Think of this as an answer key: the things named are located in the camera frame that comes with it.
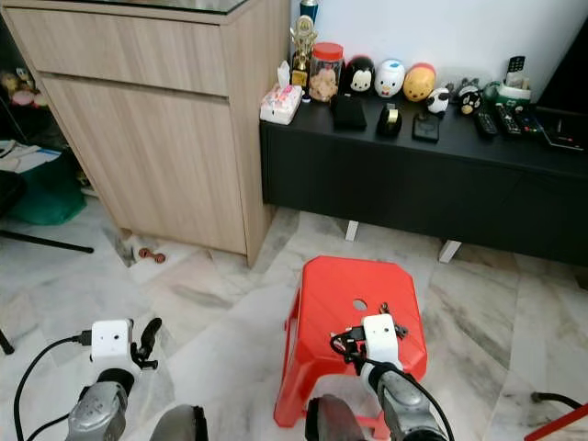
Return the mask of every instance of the jar lid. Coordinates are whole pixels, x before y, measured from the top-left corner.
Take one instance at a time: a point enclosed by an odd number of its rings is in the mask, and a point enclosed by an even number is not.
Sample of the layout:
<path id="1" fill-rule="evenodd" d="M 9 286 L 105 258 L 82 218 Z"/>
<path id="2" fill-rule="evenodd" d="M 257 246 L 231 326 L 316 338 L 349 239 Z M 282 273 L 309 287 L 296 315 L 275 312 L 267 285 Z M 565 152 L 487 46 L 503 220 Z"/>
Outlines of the jar lid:
<path id="1" fill-rule="evenodd" d="M 316 43 L 312 55 L 326 62 L 337 62 L 343 59 L 343 46 L 337 43 Z"/>

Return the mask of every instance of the white console leg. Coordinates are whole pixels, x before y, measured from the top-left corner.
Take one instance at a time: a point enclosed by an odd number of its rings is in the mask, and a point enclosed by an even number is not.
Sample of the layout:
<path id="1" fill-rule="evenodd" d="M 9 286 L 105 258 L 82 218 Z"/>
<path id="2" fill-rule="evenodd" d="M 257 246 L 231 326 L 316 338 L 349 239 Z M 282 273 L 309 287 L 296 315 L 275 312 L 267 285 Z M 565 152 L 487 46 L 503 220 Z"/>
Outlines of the white console leg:
<path id="1" fill-rule="evenodd" d="M 458 241 L 446 241 L 441 248 L 441 253 L 439 253 L 439 262 L 442 264 L 448 264 L 453 255 L 458 251 L 459 247 L 461 246 L 461 242 Z"/>
<path id="2" fill-rule="evenodd" d="M 345 234 L 345 240 L 353 242 L 356 239 L 357 226 L 359 222 L 357 220 L 350 220 L 347 224 L 347 233 Z"/>

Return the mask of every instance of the cabinet countertop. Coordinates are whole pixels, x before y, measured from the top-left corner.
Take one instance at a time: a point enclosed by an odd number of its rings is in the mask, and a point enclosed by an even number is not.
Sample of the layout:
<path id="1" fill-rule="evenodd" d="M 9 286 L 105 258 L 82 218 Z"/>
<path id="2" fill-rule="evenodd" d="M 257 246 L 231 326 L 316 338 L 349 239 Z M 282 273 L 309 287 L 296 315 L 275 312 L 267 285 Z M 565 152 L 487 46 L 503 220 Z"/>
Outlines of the cabinet countertop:
<path id="1" fill-rule="evenodd" d="M 202 14 L 227 15 L 249 0 L 72 0 L 73 3 L 92 3 L 114 6 L 158 7 Z"/>
<path id="2" fill-rule="evenodd" d="M 492 140 L 483 139 L 472 118 L 458 113 L 450 106 L 439 125 L 439 142 L 417 141 L 412 138 L 413 118 L 424 111 L 422 103 L 411 103 L 403 96 L 384 100 L 376 96 L 362 97 L 367 127 L 365 130 L 341 130 L 333 126 L 333 116 L 328 106 L 311 103 L 300 108 L 288 126 L 262 121 L 262 127 L 279 130 L 304 131 L 327 137 L 359 141 L 376 148 L 400 148 L 415 153 L 438 154 L 487 164 L 497 164 L 516 169 L 535 171 L 548 175 L 563 175 L 588 181 L 588 153 L 576 153 L 564 149 L 549 148 L 540 138 L 507 138 L 503 134 Z M 386 103 L 394 103 L 402 114 L 401 132 L 397 137 L 386 138 L 376 133 L 379 113 Z"/>

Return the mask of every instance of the cabinet drawer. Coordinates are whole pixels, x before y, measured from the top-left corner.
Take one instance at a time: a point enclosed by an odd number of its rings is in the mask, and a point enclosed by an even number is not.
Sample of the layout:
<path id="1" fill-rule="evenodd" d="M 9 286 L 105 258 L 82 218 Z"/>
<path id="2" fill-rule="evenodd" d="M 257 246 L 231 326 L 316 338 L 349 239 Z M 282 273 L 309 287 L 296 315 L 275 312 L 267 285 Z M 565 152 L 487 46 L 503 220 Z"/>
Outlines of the cabinet drawer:
<path id="1" fill-rule="evenodd" d="M 119 227 L 245 253 L 224 100 L 63 78 L 43 84 Z"/>
<path id="2" fill-rule="evenodd" d="M 218 26 L 8 8 L 39 71 L 227 96 Z"/>

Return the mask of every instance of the white wall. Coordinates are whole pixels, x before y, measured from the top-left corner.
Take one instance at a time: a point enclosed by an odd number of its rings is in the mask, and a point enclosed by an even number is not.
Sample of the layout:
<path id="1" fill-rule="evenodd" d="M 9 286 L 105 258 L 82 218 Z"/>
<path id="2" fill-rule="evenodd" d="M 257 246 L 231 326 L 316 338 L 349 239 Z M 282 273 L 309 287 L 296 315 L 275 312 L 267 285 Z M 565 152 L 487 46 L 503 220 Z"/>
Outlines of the white wall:
<path id="1" fill-rule="evenodd" d="M 292 0 L 292 20 L 300 0 Z M 537 99 L 588 16 L 588 0 L 319 0 L 318 41 L 345 58 L 430 62 L 437 82 L 502 79 L 508 59 L 526 56 Z"/>

